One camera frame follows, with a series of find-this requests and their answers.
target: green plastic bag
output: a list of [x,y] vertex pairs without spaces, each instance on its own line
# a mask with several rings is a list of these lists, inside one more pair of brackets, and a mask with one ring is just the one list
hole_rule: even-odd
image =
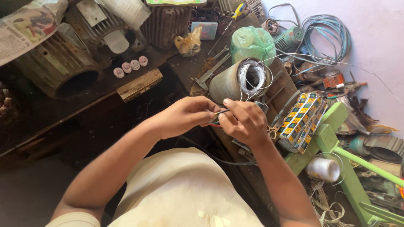
[[[276,55],[274,39],[269,32],[253,26],[242,27],[234,32],[230,52],[233,64],[246,57],[256,57],[263,61]],[[270,66],[273,61],[272,58],[263,63]]]

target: hand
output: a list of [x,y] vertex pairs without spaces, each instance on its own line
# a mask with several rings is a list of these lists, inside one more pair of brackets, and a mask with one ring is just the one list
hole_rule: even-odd
[[219,114],[220,125],[226,134],[252,149],[271,141],[267,132],[267,118],[259,106],[253,102],[230,99],[225,99],[223,104],[230,110]]
[[167,109],[145,120],[160,134],[160,139],[182,135],[191,128],[208,126],[222,109],[205,96],[185,97]]

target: wrench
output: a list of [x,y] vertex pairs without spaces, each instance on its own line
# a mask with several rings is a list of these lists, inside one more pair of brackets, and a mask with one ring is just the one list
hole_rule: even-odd
[[213,57],[214,60],[216,60],[220,55],[223,54],[223,52],[228,51],[229,49],[227,48],[227,45],[223,48],[222,51],[219,52],[216,56]]
[[224,56],[224,58],[222,58],[220,60],[219,63],[217,63],[215,66],[213,66],[212,69],[210,69],[209,71],[207,71],[205,74],[203,74],[203,76],[201,76],[201,78],[195,78],[195,82],[197,82],[199,84],[199,86],[201,86],[201,88],[208,90],[208,86],[205,84],[205,81],[207,81],[209,78],[212,77],[213,72],[215,72],[217,70],[217,68],[219,68],[229,57],[231,56],[230,53],[228,53],[226,56]]

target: green metal stand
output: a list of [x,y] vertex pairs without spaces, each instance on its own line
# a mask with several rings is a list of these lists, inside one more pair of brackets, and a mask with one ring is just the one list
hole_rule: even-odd
[[369,197],[360,184],[349,159],[401,187],[404,187],[404,180],[391,175],[390,173],[339,147],[339,141],[335,135],[335,131],[345,121],[347,116],[347,109],[342,103],[334,104],[323,116],[323,119],[320,122],[321,125],[317,128],[313,136],[315,143],[312,141],[308,145],[304,154],[290,154],[285,158],[285,161],[293,172],[298,175],[319,150],[324,153],[326,158],[332,158],[330,153],[338,154],[343,164],[343,170],[341,171],[340,176],[340,181],[343,179],[341,187],[351,203],[352,208],[355,210],[362,226],[373,224],[374,226],[377,226],[377,223],[375,222],[380,221],[404,226],[404,217],[371,205]]

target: wooden workbench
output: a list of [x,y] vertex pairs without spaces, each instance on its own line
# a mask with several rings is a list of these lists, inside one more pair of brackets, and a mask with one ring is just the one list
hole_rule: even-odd
[[8,134],[8,139],[3,141],[6,143],[0,148],[0,157],[29,145],[62,122],[116,94],[119,87],[163,65],[168,58],[176,54],[178,50],[175,47],[167,51],[150,45],[139,53],[129,52],[124,55],[124,61],[130,62],[144,55],[148,58],[148,65],[137,71],[133,70],[121,79],[114,76],[113,69],[118,66],[113,65],[103,70],[103,74],[100,75],[102,79],[86,89],[84,95],[71,100],[52,99],[18,70],[9,66],[3,67],[1,80],[9,84],[17,96],[21,106],[21,117],[15,124],[1,128],[4,132],[2,136]]
[[[253,13],[237,21],[235,23],[234,31],[240,27],[246,26],[261,27],[257,17]],[[192,86],[196,84],[193,78],[198,75],[201,68],[205,65],[204,60],[206,60],[208,57],[207,53],[215,42],[215,40],[202,41],[201,51],[194,57],[184,58],[180,55],[176,55],[167,61],[173,68],[174,72],[179,76],[180,80],[183,82],[188,92],[190,92]],[[219,53],[221,50],[223,50],[225,45],[230,48],[230,43],[231,36],[223,37],[215,46],[213,53],[210,54],[210,57],[215,56],[216,53]],[[227,60],[223,64],[223,66],[225,66],[225,68],[230,67],[231,60]],[[268,92],[266,93],[266,100],[269,100],[269,98],[271,98],[284,86],[282,92],[278,94],[276,98],[271,101],[271,103],[268,104],[269,110],[267,113],[267,119],[268,123],[270,124],[275,116],[278,114],[278,112],[284,107],[289,98],[297,91],[297,89],[278,57],[275,58],[274,62],[270,65],[269,68],[271,69],[274,76],[279,72],[281,73],[281,76],[268,89]],[[293,104],[294,103],[292,102],[288,107],[286,107],[284,113],[285,115],[288,113]],[[232,137],[225,134],[221,128],[212,127],[212,129],[220,138],[220,141],[223,143],[228,151],[222,154],[223,159],[231,160],[234,162],[246,162],[246,159],[238,154],[238,150],[240,149],[240,147],[232,142]],[[247,189],[251,190],[251,193],[256,194],[260,202],[265,204],[266,208],[273,216],[273,219],[278,220],[278,214],[274,209],[260,169],[257,166],[237,166],[235,167],[235,169],[235,171],[238,171],[241,175],[244,176],[247,184],[249,185]]]

